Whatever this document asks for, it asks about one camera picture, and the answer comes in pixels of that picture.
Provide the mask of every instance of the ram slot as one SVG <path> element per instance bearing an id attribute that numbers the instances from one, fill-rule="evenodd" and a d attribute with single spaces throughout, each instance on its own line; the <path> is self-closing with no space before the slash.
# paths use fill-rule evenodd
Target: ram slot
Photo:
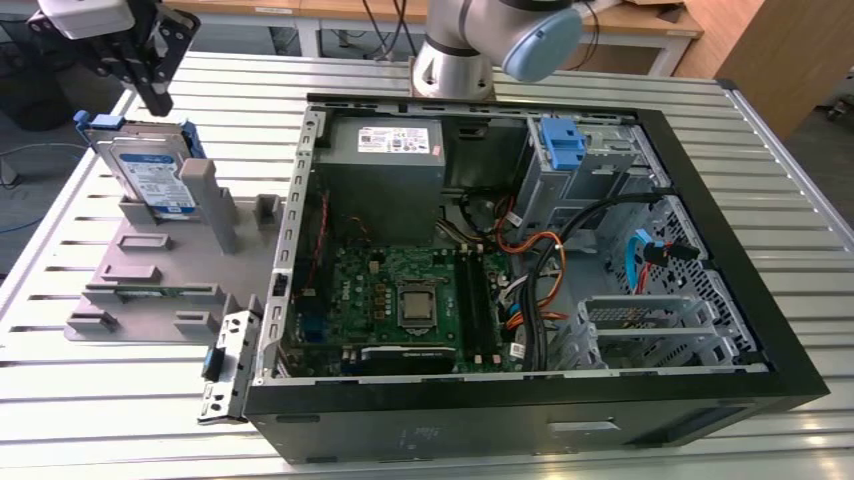
<path id="1" fill-rule="evenodd" d="M 457 311 L 459 312 L 461 333 L 463 335 L 463 355 L 471 361 L 479 351 L 478 330 L 474 314 L 473 289 L 470 284 L 471 255 L 454 255 L 454 278 L 457 284 Z"/>
<path id="2" fill-rule="evenodd" d="M 495 345 L 495 328 L 490 302 L 490 287 L 483 267 L 483 256 L 473 255 L 469 261 L 469 285 L 471 287 L 471 307 L 477 329 L 478 353 L 490 359 L 498 353 Z"/>

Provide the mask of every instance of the metal bracket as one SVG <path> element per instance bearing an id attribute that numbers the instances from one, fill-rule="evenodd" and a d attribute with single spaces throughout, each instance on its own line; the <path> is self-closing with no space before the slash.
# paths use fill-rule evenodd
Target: metal bracket
<path id="1" fill-rule="evenodd" d="M 243 404 L 253 377 L 261 324 L 261 317 L 250 310 L 226 316 L 217 345 L 209 350 L 202 370 L 206 383 L 202 414 L 197 419 L 201 425 L 247 422 Z"/>

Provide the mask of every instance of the cpu socket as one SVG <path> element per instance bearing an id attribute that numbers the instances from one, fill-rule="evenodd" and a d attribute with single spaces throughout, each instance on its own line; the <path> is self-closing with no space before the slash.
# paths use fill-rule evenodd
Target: cpu socket
<path id="1" fill-rule="evenodd" d="M 433 282 L 398 283 L 398 326 L 425 329 L 437 326 L 437 288 Z"/>

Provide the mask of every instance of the sticker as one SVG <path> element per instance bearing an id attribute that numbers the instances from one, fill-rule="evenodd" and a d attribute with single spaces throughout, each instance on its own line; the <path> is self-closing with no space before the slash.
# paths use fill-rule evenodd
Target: sticker
<path id="1" fill-rule="evenodd" d="M 184 214 L 195 210 L 190 190 L 178 179 L 178 163 L 168 155 L 123 153 L 128 180 L 148 206 L 166 214 Z"/>
<path id="2" fill-rule="evenodd" d="M 430 154 L 426 128 L 365 127 L 359 129 L 359 153 Z"/>
<path id="3" fill-rule="evenodd" d="M 279 15 L 291 15 L 294 10 L 290 8 L 255 7 L 258 13 L 278 13 Z"/>
<path id="4" fill-rule="evenodd" d="M 685 32 L 682 30 L 668 30 L 668 35 L 672 37 L 696 37 L 697 33 Z"/>
<path id="5" fill-rule="evenodd" d="M 525 359 L 525 345 L 522 345 L 521 343 L 511 343 L 510 356 L 514 358 Z"/>
<path id="6" fill-rule="evenodd" d="M 510 223 L 513 223 L 514 227 L 519 228 L 519 225 L 522 225 L 522 217 L 519 215 L 517 215 L 513 212 L 507 212 L 507 215 L 505 215 L 505 218 Z"/>

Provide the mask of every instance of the aluminum table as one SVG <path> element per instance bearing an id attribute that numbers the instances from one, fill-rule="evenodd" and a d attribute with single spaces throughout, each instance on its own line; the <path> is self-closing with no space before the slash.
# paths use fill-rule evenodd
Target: aluminum table
<path id="1" fill-rule="evenodd" d="M 203 346 L 63 336 L 119 224 L 120 188 L 87 153 L 0 289 L 0 476 L 175 478 L 829 478 L 854 475 L 854 235 L 741 94 L 713 81 L 561 73 L 499 100 L 658 109 L 832 394 L 677 449 L 289 465 L 251 425 L 199 427 Z M 199 126 L 221 185 L 286 194 L 307 92 L 406 95 L 407 66 L 191 53 L 174 120 Z M 150 119 L 131 94 L 115 114 Z"/>

